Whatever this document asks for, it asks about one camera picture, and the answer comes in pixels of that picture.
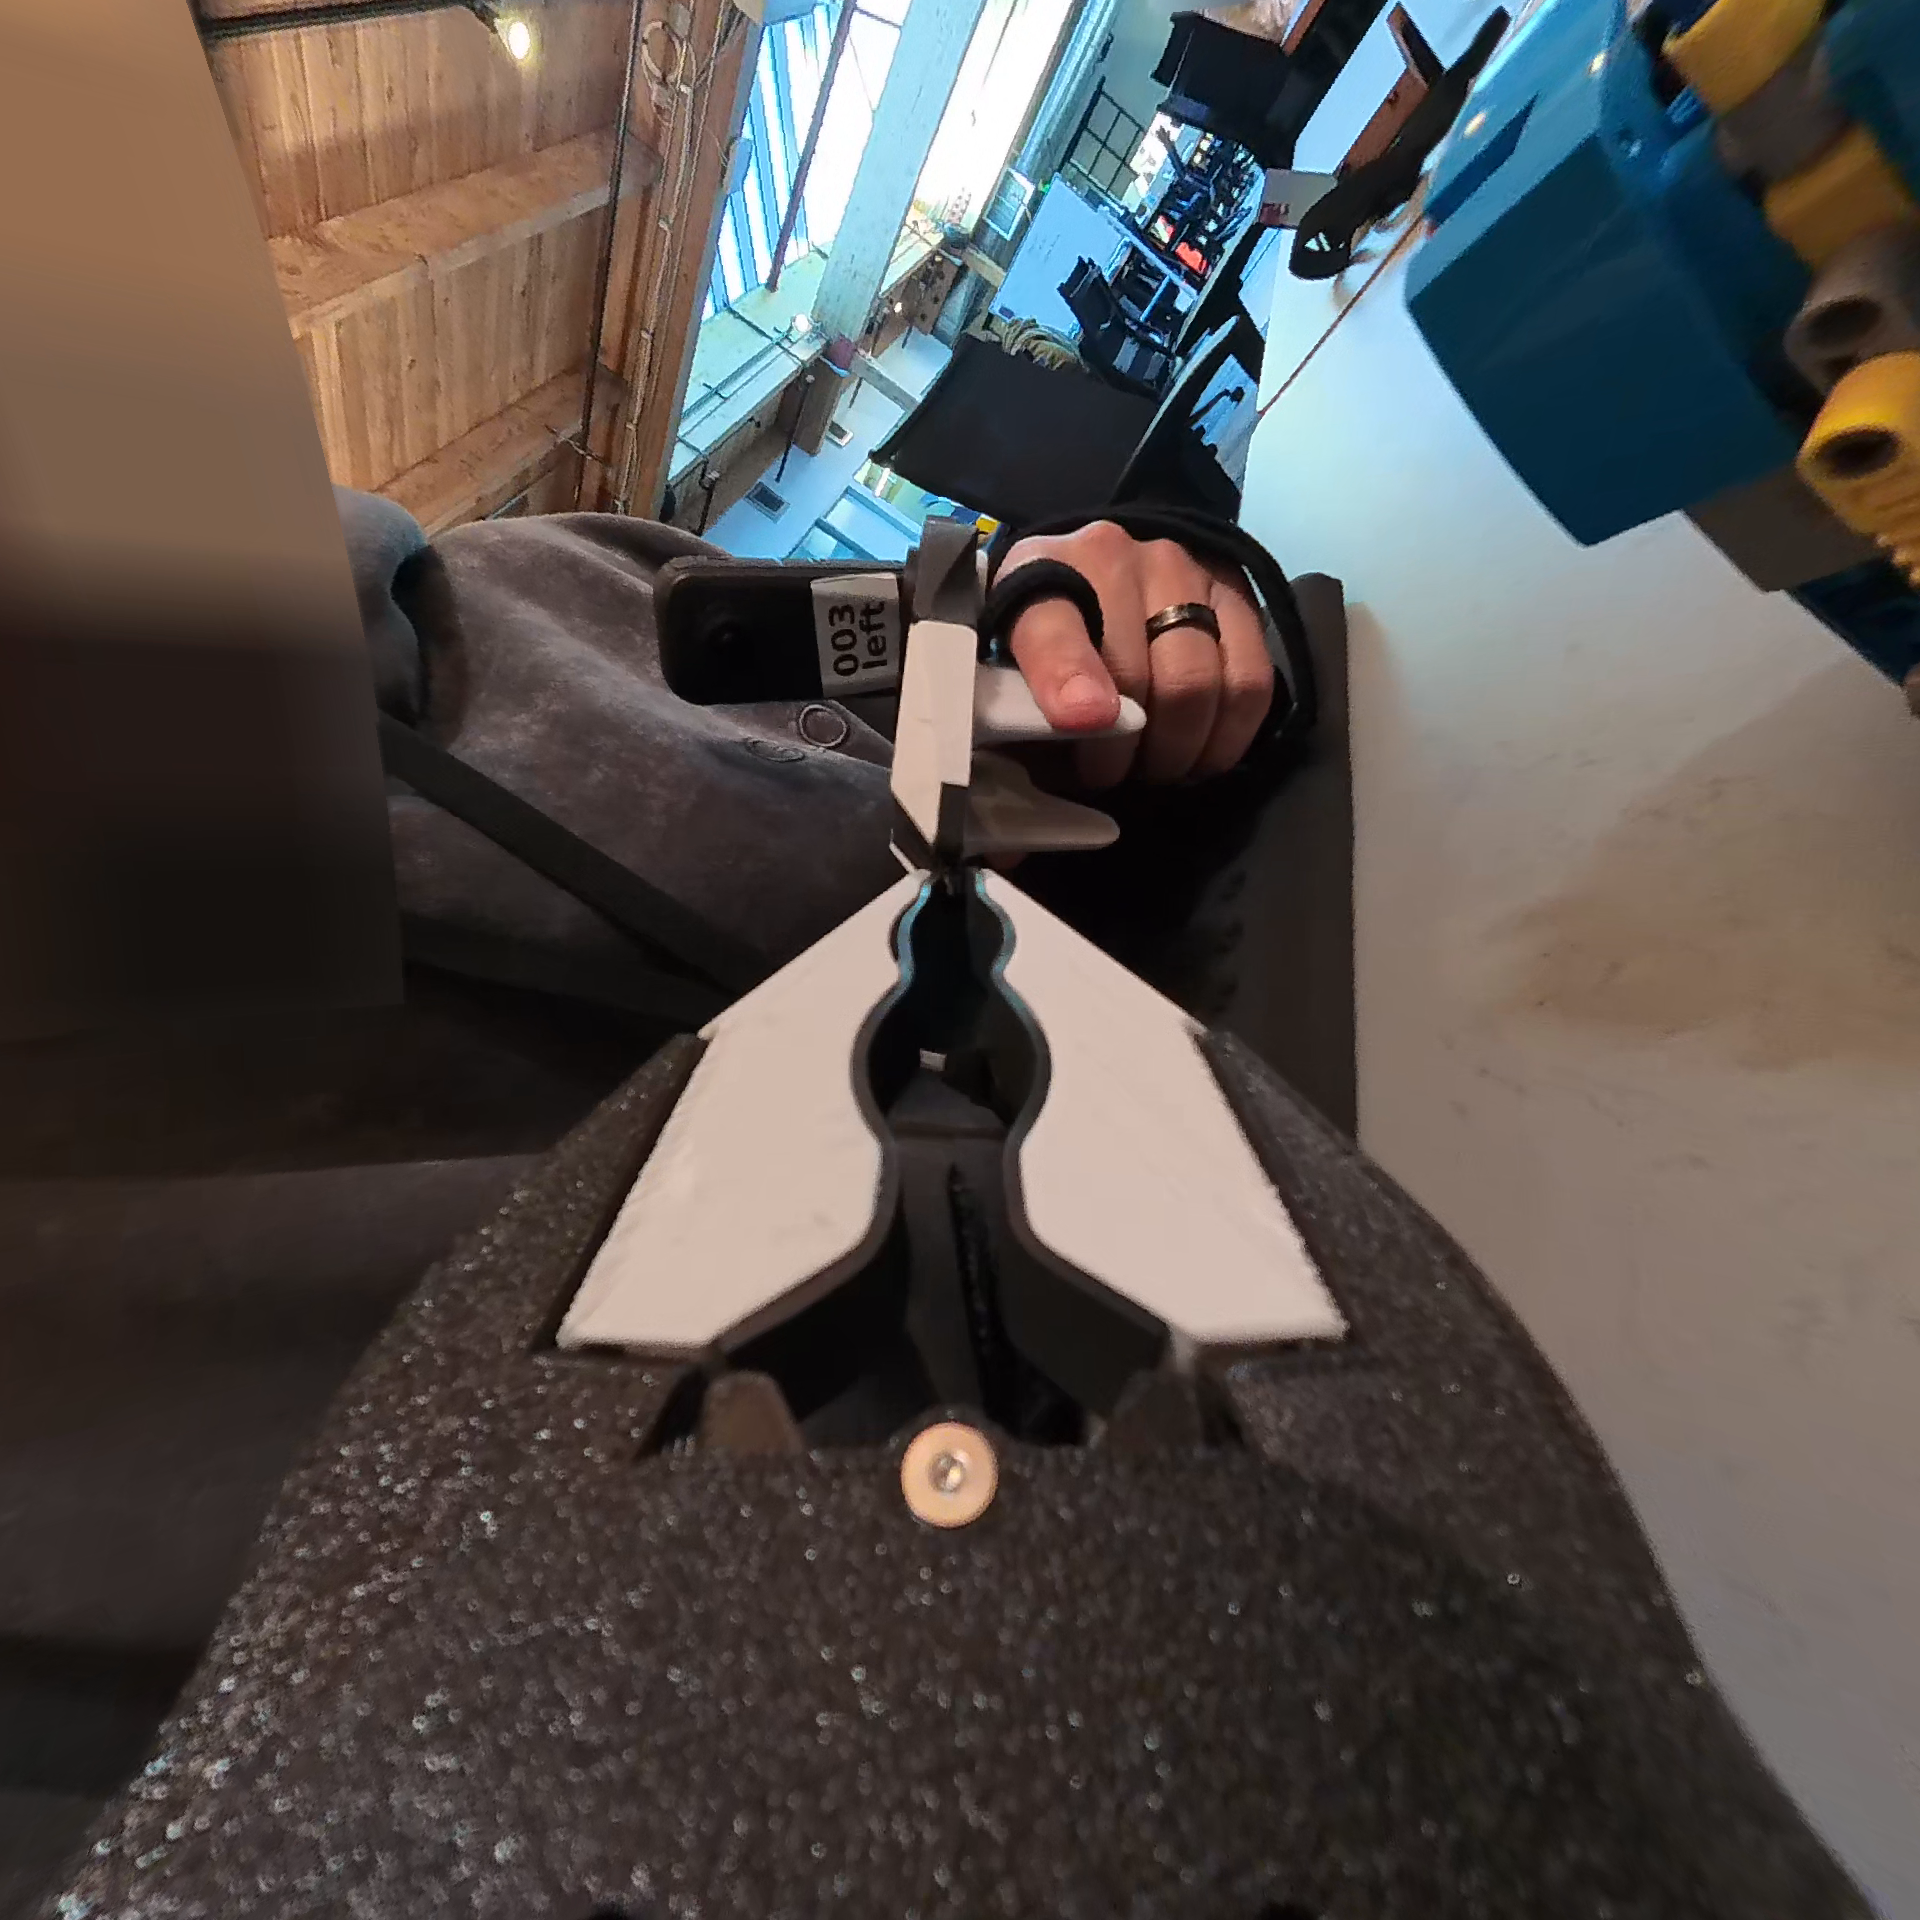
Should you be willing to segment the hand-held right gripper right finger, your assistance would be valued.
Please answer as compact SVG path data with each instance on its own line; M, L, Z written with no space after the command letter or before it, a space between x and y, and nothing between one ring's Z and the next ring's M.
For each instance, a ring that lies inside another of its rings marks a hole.
M1345 1316L1241 1126L1203 1028L1007 878L994 984L1030 1045L1015 1190L1039 1252L1179 1355L1339 1341Z

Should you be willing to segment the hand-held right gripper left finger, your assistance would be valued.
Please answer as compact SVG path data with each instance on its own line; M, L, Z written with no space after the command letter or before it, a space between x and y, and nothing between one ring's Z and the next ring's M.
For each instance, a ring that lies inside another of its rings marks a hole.
M854 1047L899 982L893 931L919 894L898 878L709 1022L560 1320L560 1349L688 1357L753 1336L869 1236L882 1152Z

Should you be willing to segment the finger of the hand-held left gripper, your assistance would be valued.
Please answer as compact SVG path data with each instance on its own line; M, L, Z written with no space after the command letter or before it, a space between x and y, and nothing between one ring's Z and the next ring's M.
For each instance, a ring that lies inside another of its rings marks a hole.
M888 791L893 851L917 872L967 856L974 775L976 633L919 616L906 628Z

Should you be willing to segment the blue toy brick robot model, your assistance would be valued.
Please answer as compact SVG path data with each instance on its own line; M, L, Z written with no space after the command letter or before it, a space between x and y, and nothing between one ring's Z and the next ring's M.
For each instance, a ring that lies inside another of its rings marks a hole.
M1403 285L1573 540L1682 513L1915 707L1915 3L1523 4Z

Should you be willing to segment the person's left hand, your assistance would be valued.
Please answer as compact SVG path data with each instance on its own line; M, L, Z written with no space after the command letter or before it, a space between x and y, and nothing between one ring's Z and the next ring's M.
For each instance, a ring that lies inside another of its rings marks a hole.
M1166 537L1088 521L1013 542L1000 569L1073 569L1094 590L1101 637L1064 598L1021 609L1005 637L1049 724L1085 743L1085 787L1181 784L1229 772L1265 719L1275 664L1259 606L1233 566Z

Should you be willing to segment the dark grey jacket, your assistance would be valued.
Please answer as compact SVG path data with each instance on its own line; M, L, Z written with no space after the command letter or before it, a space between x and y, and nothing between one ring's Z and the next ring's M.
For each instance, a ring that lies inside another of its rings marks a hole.
M337 501L382 716L766 969L895 872L886 696L665 684L658 576L711 545ZM393 1006L5 1040L5 1673L191 1665L397 1301L665 1035L409 967Z

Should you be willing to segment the black office chair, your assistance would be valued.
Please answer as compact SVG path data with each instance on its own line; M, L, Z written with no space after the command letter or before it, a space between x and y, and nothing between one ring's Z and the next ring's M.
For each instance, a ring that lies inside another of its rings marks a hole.
M968 337L871 455L925 495L1005 525L1101 507L1233 518L1229 437L1254 419L1262 368L1264 335L1245 315L1190 347L1162 392Z

